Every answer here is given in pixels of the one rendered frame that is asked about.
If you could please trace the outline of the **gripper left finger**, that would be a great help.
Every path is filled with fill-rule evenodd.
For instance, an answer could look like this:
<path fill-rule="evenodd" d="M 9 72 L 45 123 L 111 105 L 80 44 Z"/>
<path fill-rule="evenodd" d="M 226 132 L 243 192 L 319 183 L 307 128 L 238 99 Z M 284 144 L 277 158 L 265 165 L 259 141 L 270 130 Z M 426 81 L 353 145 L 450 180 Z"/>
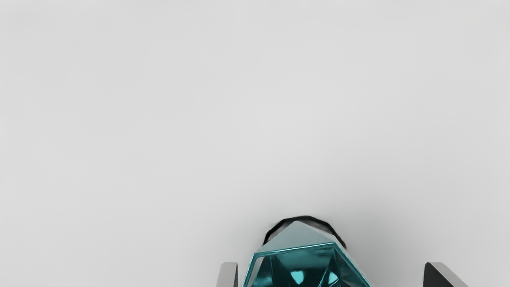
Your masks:
<path fill-rule="evenodd" d="M 220 266 L 216 287 L 239 287 L 238 265 L 236 262 L 224 262 Z"/>

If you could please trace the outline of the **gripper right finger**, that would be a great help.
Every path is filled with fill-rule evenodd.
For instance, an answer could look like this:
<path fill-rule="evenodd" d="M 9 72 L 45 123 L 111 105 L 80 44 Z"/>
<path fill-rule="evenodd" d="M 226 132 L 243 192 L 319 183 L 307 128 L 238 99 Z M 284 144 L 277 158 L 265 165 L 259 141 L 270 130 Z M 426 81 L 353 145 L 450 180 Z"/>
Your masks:
<path fill-rule="evenodd" d="M 457 274 L 441 262 L 424 266 L 423 287 L 469 287 Z"/>

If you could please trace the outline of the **teal faceted mug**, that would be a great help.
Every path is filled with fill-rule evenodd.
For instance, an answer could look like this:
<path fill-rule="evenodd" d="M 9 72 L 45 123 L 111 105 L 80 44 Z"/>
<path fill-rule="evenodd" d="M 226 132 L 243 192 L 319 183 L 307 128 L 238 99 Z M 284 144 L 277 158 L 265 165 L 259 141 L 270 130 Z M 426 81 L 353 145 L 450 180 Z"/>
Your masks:
<path fill-rule="evenodd" d="M 341 242 L 296 221 L 253 253 L 242 287 L 373 287 Z"/>

